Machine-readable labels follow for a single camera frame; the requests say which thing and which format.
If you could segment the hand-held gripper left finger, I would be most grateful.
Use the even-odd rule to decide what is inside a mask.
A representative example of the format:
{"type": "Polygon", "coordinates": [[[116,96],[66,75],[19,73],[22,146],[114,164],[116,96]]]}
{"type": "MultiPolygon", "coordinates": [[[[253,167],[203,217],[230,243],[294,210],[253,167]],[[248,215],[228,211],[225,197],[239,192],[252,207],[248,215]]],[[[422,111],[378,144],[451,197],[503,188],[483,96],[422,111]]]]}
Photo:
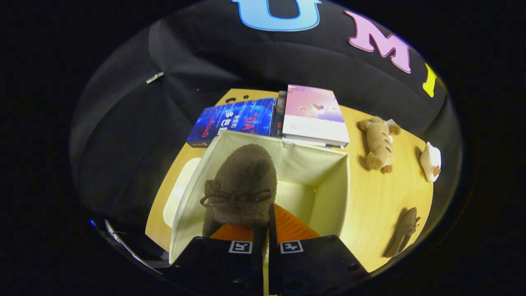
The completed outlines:
{"type": "Polygon", "coordinates": [[[168,270],[169,279],[191,296],[262,296],[264,229],[252,241],[195,237],[168,270]]]}

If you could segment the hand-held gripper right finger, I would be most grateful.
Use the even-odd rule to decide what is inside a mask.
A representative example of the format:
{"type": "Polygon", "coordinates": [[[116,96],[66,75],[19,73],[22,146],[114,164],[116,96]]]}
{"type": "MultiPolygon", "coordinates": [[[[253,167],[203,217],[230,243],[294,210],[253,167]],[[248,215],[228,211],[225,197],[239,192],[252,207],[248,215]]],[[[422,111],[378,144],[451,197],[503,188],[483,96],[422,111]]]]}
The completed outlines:
{"type": "Polygon", "coordinates": [[[318,235],[276,204],[269,215],[270,294],[342,296],[369,279],[369,273],[338,236],[318,235]]]}

